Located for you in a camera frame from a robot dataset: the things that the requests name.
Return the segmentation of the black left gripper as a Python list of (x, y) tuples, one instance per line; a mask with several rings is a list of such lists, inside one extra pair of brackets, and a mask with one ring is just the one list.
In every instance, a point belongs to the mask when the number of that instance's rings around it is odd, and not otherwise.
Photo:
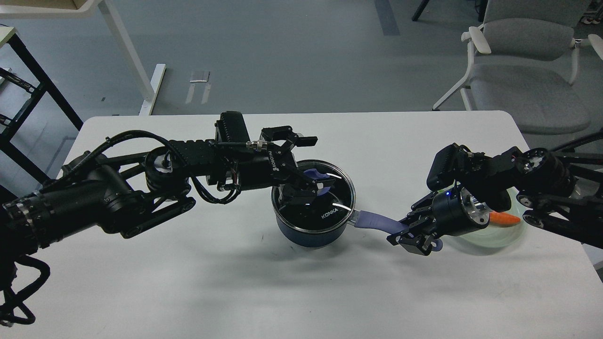
[[(261, 139), (268, 143), (267, 152), (252, 152), (237, 163), (236, 179), (242, 191), (286, 182), (292, 171), (283, 164), (298, 168), (295, 158), (290, 154), (293, 148), (312, 147), (318, 142), (318, 137), (304, 137), (295, 133), (290, 125), (263, 128)], [(303, 177), (282, 185), (282, 205), (312, 204), (315, 198), (328, 193), (335, 181), (334, 176), (317, 169), (307, 169)]]

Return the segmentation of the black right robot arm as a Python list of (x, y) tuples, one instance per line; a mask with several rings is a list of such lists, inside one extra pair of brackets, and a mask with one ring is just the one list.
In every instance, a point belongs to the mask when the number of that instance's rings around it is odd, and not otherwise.
[(510, 210), (508, 189), (514, 187), (517, 201), (526, 207), (522, 219), (528, 225), (601, 248), (601, 187), (586, 197), (571, 196), (578, 178), (602, 183), (601, 172), (587, 168), (601, 164), (602, 155), (575, 152), (601, 138), (599, 131), (551, 150), (521, 152), (513, 146), (493, 157), (450, 144), (434, 157), (426, 180), (429, 194), (411, 206), (401, 229), (388, 231), (386, 239), (428, 256), (441, 249), (442, 236), (485, 229), (491, 212)]

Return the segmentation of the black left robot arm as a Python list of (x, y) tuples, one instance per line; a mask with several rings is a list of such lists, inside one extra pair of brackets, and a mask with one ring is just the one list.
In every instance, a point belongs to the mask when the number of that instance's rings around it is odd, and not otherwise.
[(289, 125), (264, 128), (252, 141), (244, 123), (215, 123), (216, 136), (168, 141), (131, 129), (108, 137), (63, 167), (41, 190), (1, 205), (1, 324), (28, 325), (24, 304), (48, 280), (39, 249), (91, 226), (129, 239), (191, 210), (192, 188), (211, 204), (228, 204), (242, 191), (283, 187), (288, 201), (309, 204), (334, 177), (301, 170), (292, 150), (314, 146)]

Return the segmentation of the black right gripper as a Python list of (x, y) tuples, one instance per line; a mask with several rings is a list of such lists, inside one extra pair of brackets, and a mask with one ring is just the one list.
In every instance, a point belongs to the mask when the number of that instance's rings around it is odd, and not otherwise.
[(443, 249), (443, 241), (431, 234), (414, 235), (410, 229), (425, 223), (436, 224), (438, 236), (462, 236), (485, 229), (491, 209), (479, 202), (465, 187), (453, 186), (441, 192), (430, 192), (411, 204), (409, 213), (400, 220), (401, 230), (386, 237), (391, 245), (401, 245), (407, 252), (428, 256)]

